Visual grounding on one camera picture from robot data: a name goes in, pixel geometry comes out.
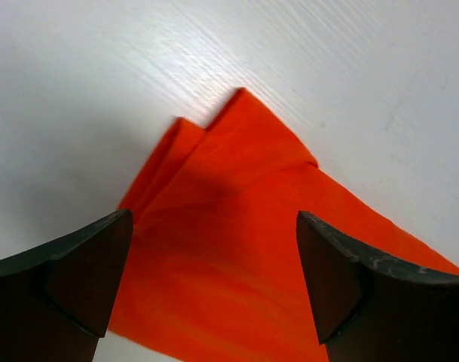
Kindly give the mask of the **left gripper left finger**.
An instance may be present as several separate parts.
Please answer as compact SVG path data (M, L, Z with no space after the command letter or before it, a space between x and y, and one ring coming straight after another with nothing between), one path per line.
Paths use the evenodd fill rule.
M0 260L0 361L91 361L108 329L133 234L118 210Z

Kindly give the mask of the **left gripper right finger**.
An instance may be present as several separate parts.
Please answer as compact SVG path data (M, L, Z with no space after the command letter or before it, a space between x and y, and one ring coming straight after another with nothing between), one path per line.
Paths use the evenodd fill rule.
M459 361L459 275L400 259L308 212L298 253L331 361Z

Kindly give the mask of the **orange t-shirt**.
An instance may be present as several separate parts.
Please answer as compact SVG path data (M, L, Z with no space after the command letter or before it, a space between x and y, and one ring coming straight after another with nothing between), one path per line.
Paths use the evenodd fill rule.
M109 329L183 361L325 361L296 243L309 211L385 252L459 267L319 169L248 90L178 118L121 202L133 240Z

